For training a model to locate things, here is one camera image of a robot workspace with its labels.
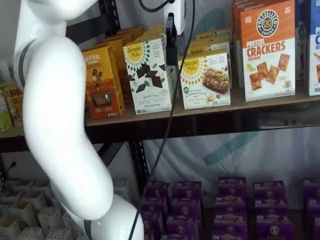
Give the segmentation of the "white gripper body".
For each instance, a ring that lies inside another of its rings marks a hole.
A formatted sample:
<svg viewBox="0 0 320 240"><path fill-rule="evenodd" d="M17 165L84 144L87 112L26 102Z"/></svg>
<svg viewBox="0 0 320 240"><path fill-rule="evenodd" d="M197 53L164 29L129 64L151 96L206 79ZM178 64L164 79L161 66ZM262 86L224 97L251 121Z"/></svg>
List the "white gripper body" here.
<svg viewBox="0 0 320 240"><path fill-rule="evenodd" d="M187 20L187 1L186 0L169 0L163 8L163 23L167 24L169 14L173 14L173 23L177 34L182 34L186 27Z"/></svg>

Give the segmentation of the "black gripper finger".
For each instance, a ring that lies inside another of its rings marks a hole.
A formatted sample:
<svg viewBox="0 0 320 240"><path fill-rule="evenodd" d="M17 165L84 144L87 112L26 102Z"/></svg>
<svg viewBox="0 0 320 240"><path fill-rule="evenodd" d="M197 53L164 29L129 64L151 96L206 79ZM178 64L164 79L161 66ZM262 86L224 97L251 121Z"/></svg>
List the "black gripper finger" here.
<svg viewBox="0 0 320 240"><path fill-rule="evenodd" d="M165 36L166 36L166 63L168 66L177 66L178 64L178 48L176 46L177 41L177 29L175 26L174 13L169 12L168 18L165 24Z"/></svg>

